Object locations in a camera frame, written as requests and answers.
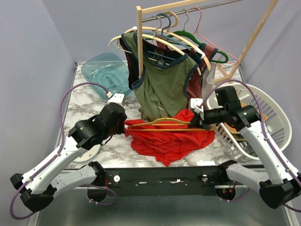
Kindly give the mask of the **red tank top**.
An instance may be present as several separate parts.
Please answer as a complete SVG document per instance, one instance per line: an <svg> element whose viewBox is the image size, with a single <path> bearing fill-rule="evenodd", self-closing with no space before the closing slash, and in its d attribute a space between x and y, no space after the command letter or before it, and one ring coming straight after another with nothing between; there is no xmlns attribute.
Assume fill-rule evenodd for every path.
<svg viewBox="0 0 301 226"><path fill-rule="evenodd" d="M140 155L153 156L169 166L191 152L205 148L214 141L214 131L139 132L125 129L131 136L131 147Z"/></svg>

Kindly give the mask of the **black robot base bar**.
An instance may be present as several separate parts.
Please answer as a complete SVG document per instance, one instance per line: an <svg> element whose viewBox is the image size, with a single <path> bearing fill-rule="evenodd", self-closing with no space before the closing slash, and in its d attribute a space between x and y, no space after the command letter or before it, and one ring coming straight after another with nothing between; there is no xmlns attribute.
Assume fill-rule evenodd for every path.
<svg viewBox="0 0 301 226"><path fill-rule="evenodd" d="M223 189L243 187L222 177L218 166L106 168L95 186L107 187L122 196L174 196L222 194Z"/></svg>

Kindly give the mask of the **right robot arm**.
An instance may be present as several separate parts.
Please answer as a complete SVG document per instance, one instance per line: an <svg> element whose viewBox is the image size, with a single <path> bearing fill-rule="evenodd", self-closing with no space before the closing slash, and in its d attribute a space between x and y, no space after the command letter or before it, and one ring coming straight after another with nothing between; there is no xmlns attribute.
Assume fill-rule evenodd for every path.
<svg viewBox="0 0 301 226"><path fill-rule="evenodd" d="M205 101L200 98L189 101L189 110L194 113L189 127L209 129L210 125L217 123L232 126L250 144L266 170L261 174L236 161L227 161L219 165L217 181L223 185L235 181L257 191L272 209L300 196L301 173L268 134L260 109L252 105L242 106L233 86L224 86L213 92L219 108L205 110Z"/></svg>

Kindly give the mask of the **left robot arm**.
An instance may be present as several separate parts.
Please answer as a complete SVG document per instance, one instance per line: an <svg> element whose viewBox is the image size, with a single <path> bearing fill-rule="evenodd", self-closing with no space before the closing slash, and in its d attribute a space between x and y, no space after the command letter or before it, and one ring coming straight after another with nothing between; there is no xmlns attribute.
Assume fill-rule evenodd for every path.
<svg viewBox="0 0 301 226"><path fill-rule="evenodd" d="M64 137L61 146L30 171L16 173L10 181L22 203L33 213L46 208L58 195L78 186L105 185L106 171L92 161L71 173L61 172L71 162L96 145L104 145L113 135L125 133L125 109L109 103L99 114L80 120Z"/></svg>

